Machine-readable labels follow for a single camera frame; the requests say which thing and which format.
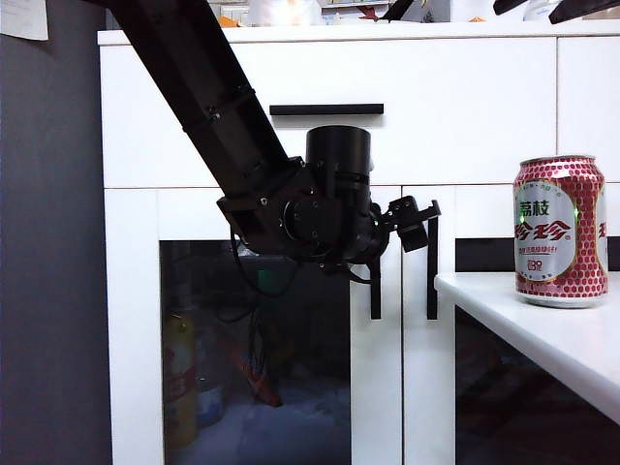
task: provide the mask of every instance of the dark wall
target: dark wall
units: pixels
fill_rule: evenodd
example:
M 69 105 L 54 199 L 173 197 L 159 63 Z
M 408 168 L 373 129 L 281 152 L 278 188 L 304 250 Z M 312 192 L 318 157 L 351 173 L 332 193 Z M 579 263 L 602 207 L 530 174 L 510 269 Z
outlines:
M 47 13 L 48 42 L 0 39 L 0 461 L 108 464 L 105 12 Z

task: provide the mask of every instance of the white table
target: white table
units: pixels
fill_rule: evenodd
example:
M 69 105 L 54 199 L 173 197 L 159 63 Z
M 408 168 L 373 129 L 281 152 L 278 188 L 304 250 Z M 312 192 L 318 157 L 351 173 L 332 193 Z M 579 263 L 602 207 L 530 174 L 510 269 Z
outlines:
M 435 288 L 620 423 L 620 272 L 610 274 L 605 301 L 578 310 L 525 303 L 513 273 L 440 274 Z

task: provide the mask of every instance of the bottle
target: bottle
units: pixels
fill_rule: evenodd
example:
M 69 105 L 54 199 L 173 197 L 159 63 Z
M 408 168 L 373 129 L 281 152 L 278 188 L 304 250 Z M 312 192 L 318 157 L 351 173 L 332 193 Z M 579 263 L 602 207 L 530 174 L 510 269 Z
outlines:
M 523 14 L 524 21 L 547 21 L 561 0 L 530 0 Z
M 191 444 L 197 436 L 196 333 L 181 312 L 164 320 L 164 430 L 171 449 Z

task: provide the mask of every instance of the can lid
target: can lid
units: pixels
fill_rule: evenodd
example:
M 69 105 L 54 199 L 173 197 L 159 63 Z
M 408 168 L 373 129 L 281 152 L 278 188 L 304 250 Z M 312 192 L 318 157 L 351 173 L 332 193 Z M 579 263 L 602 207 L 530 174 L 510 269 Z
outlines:
M 525 160 L 521 162 L 521 166 L 528 165 L 530 163 L 546 162 L 547 160 L 564 161 L 564 160 L 568 160 L 571 158 L 580 158 L 584 160 L 596 160 L 596 157 L 593 157 L 592 155 L 551 155 L 550 157 L 530 158 L 529 160 Z

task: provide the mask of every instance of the white plastic bag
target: white plastic bag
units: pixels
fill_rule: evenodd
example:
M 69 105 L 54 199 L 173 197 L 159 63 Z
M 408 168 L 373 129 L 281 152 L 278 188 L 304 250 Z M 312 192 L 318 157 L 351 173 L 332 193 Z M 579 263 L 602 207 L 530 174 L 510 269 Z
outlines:
M 307 26 L 323 24 L 317 0 L 249 0 L 252 26 Z
M 523 15 L 523 20 L 549 22 L 549 15 L 551 15 L 559 3 L 560 0 L 530 0 Z

